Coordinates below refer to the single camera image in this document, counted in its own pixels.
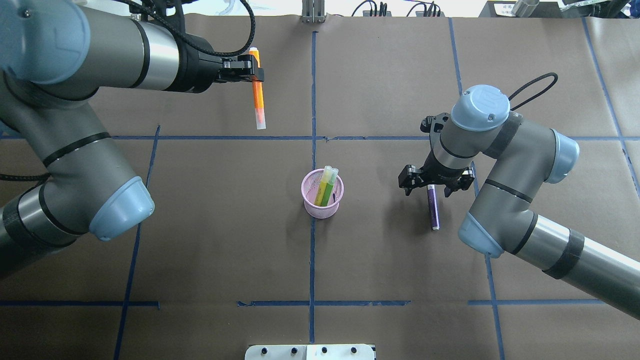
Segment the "label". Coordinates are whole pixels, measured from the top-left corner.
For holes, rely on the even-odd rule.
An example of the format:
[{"label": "label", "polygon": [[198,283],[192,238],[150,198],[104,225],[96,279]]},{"label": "label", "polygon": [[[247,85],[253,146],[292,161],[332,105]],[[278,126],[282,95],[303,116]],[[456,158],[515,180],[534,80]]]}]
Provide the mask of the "label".
[{"label": "label", "polygon": [[516,16],[513,15],[513,4],[493,4],[493,8],[498,16]]}]

